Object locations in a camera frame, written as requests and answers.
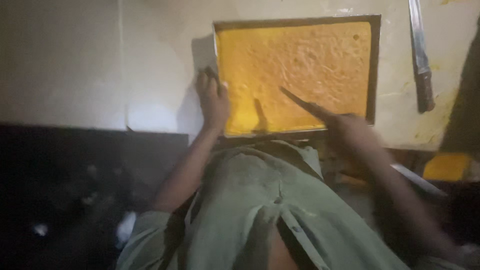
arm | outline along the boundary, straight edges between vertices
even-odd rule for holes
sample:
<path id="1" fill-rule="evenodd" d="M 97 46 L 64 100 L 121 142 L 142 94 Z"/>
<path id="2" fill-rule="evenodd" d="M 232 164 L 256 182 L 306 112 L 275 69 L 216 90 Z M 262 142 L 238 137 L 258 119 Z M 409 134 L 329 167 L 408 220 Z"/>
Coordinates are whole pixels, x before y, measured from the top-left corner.
<path id="1" fill-rule="evenodd" d="M 333 114 L 321 107 L 318 107 L 317 117 L 328 126 L 330 143 L 335 151 L 366 168 L 373 176 L 373 184 L 390 197 L 404 227 L 423 253 L 459 263 L 459 249 L 429 215 L 409 183 L 390 166 L 394 163 L 392 157 L 381 147 L 366 121 L 351 114 Z"/>
<path id="2" fill-rule="evenodd" d="M 173 212 L 200 186 L 201 177 L 210 151 L 228 119 L 228 94 L 214 77 L 200 73 L 196 84 L 204 125 L 187 154 L 174 167 L 171 175 L 162 182 L 155 198 L 154 210 Z"/>

sleeve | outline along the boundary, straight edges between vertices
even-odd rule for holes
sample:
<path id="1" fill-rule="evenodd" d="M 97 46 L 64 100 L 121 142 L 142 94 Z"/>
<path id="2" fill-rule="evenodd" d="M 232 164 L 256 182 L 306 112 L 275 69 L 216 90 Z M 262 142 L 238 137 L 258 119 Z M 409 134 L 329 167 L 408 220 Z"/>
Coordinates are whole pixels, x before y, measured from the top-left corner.
<path id="1" fill-rule="evenodd" d="M 117 269 L 158 269 L 164 261 L 167 223 L 171 217 L 170 213 L 155 211 L 140 215 L 117 260 Z"/>
<path id="2" fill-rule="evenodd" d="M 414 270 L 465 270 L 463 267 L 460 267 L 454 263 L 448 262 L 440 258 L 434 258 L 434 257 L 421 258 L 413 269 Z"/>

tray rim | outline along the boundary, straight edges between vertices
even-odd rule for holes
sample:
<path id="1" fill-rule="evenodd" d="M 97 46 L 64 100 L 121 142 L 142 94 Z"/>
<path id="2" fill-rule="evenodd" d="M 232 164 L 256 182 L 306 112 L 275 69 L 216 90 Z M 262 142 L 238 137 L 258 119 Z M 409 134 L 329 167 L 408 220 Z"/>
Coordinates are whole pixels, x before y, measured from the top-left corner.
<path id="1" fill-rule="evenodd" d="M 267 28 L 267 27 L 292 27 L 292 26 L 306 26 L 306 25 L 325 25 L 325 24 L 341 24 L 341 23 L 353 23 L 353 22 L 368 22 L 371 28 L 371 46 L 370 46 L 370 69 L 368 75 L 368 89 L 367 89 L 367 111 L 365 119 L 369 123 L 369 126 L 375 124 L 375 107 L 376 107 L 376 91 L 377 91 L 377 79 L 378 79 L 378 60 L 380 52 L 380 30 L 382 24 L 382 15 L 378 13 L 373 14 L 352 14 L 352 15 L 340 15 L 340 16 L 327 16 L 327 17 L 308 17 L 308 18 L 288 18 L 288 19 L 265 19 L 265 20 L 227 20 L 227 21 L 213 21 L 212 31 L 214 40 L 215 56 L 217 58 L 218 65 L 218 53 L 216 34 L 222 30 L 231 29 L 246 29 L 246 28 Z M 301 135 L 308 135 L 310 137 L 314 133 L 324 132 L 327 128 L 305 129 L 305 130 L 292 130 L 283 132 L 265 132 L 265 133 L 253 133 L 242 135 L 227 135 L 223 134 L 226 139 L 229 138 L 261 138 L 269 136 L 286 136 L 295 135 L 298 139 Z"/>

knife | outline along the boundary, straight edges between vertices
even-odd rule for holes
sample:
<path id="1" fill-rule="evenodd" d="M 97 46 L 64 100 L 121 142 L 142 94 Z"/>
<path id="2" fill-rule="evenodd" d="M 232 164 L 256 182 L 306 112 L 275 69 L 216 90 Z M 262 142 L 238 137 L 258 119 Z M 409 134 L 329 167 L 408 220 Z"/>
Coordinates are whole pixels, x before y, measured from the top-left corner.
<path id="1" fill-rule="evenodd" d="M 417 85 L 417 105 L 420 113 L 435 107 L 432 92 L 432 72 L 425 52 L 425 37 L 419 0 L 408 0 L 410 8 L 410 34 L 412 38 L 413 72 Z"/>
<path id="2" fill-rule="evenodd" d="M 289 97 L 293 102 L 302 107 L 308 113 L 315 116 L 319 120 L 324 121 L 325 123 L 328 123 L 333 116 L 331 112 L 325 110 L 324 108 L 318 106 L 313 102 L 303 101 L 301 98 L 297 97 L 292 92 L 286 90 L 284 87 L 280 86 L 280 91 L 282 91 L 282 93 L 284 93 L 287 97 Z"/>

man's right hand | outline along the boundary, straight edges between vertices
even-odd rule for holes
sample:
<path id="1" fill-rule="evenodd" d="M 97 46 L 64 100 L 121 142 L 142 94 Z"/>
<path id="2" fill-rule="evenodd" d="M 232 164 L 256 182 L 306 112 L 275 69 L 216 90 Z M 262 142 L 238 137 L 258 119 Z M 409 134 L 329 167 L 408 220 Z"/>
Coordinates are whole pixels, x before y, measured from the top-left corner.
<path id="1" fill-rule="evenodd" d="M 379 143 L 377 134 L 364 118 L 354 114 L 335 114 L 323 107 L 316 108 L 315 116 L 328 128 L 330 146 L 344 158 L 355 158 L 360 163 L 372 165 L 378 161 L 392 162 L 391 157 Z"/>

